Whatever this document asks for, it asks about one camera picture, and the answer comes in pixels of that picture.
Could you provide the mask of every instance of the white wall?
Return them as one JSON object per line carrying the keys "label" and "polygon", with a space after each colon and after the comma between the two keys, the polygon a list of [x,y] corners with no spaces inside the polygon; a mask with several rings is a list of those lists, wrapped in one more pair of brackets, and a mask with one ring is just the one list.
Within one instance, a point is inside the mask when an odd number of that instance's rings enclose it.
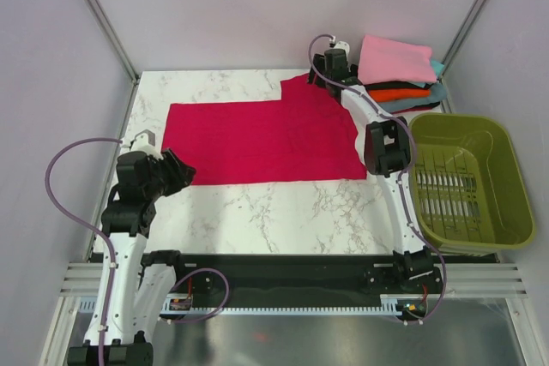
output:
{"label": "white wall", "polygon": [[511,134],[538,224],[519,263],[549,345],[549,2],[489,0],[447,82],[458,111],[493,117]]}
{"label": "white wall", "polygon": [[[74,140],[116,135],[130,80],[83,0],[0,0],[0,10],[0,363],[27,366],[85,239],[47,199],[45,168]],[[84,219],[112,149],[79,149],[55,170],[61,202]]]}
{"label": "white wall", "polygon": [[326,32],[430,45],[442,59],[473,1],[100,0],[138,70],[303,68]]}

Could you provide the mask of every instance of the orange cloth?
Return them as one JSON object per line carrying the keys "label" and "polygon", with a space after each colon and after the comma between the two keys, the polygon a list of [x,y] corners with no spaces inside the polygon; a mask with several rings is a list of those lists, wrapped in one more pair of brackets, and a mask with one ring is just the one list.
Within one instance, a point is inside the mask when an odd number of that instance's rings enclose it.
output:
{"label": "orange cloth", "polygon": [[368,91],[368,94],[378,103],[391,102],[399,99],[426,98],[429,96],[429,93],[429,89],[385,89]]}

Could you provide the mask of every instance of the green basket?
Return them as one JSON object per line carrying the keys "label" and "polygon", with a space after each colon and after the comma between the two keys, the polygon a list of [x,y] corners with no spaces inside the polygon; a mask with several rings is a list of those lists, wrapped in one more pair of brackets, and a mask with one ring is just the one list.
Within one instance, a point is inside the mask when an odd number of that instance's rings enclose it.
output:
{"label": "green basket", "polygon": [[446,253],[519,249],[535,224],[505,129],[487,117],[427,113],[410,129],[418,147],[412,196],[426,237]]}

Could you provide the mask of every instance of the marble table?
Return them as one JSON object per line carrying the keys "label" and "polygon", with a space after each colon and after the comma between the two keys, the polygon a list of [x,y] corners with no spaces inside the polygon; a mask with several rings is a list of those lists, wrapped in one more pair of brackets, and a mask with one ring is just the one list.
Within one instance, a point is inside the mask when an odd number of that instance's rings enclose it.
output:
{"label": "marble table", "polygon": [[[160,148],[172,103],[277,100],[305,70],[144,72],[125,136],[150,129]],[[191,186],[156,203],[147,251],[197,254],[392,253],[387,206],[363,181]],[[102,250],[97,242],[95,251]]]}

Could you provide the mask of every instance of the red cloth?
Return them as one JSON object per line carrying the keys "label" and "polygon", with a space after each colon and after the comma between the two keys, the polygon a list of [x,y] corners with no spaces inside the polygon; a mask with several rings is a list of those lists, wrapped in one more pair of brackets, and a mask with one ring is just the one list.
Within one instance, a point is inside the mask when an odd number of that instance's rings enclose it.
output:
{"label": "red cloth", "polygon": [[350,114],[305,76],[281,85],[282,100],[171,105],[162,148],[195,185],[364,179]]}
{"label": "red cloth", "polygon": [[426,98],[430,93],[429,89],[384,89],[368,91],[371,98],[378,103],[391,102],[399,99]]}

